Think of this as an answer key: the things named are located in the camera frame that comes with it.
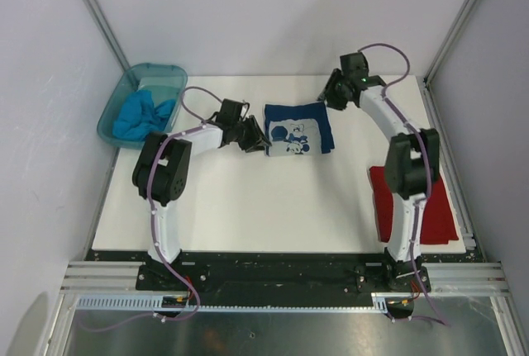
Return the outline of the dark blue t-shirt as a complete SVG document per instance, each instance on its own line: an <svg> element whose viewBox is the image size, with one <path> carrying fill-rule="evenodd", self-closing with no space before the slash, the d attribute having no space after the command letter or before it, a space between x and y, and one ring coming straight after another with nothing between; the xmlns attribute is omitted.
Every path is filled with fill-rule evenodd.
<svg viewBox="0 0 529 356"><path fill-rule="evenodd" d="M270 141L265 154L270 158L330 154L334 137L323 102L264 106L264 133Z"/></svg>

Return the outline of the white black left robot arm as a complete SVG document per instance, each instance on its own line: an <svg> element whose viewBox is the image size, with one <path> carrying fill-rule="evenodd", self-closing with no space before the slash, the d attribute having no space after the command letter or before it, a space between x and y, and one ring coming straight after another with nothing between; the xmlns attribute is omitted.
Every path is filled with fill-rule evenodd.
<svg viewBox="0 0 529 356"><path fill-rule="evenodd" d="M164 289L176 288L183 270L173 261L182 251L175 224L175 202L188 182L191 159L235 143L245 153L271 146L249 104L230 99L199 125L177 133L151 132L145 139L132 174L132 183L149 203L151 246L149 256L159 264L154 280Z"/></svg>

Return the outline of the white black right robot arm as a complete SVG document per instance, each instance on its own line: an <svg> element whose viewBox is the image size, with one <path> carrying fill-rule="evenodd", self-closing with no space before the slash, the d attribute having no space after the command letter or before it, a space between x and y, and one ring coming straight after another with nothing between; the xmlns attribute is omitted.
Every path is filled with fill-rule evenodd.
<svg viewBox="0 0 529 356"><path fill-rule="evenodd" d="M388 95L391 83L369 73L364 53L342 55L318 99L338 111L352 102L388 141L384 180L393 196L392 231L384 249L383 285L391 291L421 286L420 234L433 185L440 177L440 136L420 129Z"/></svg>

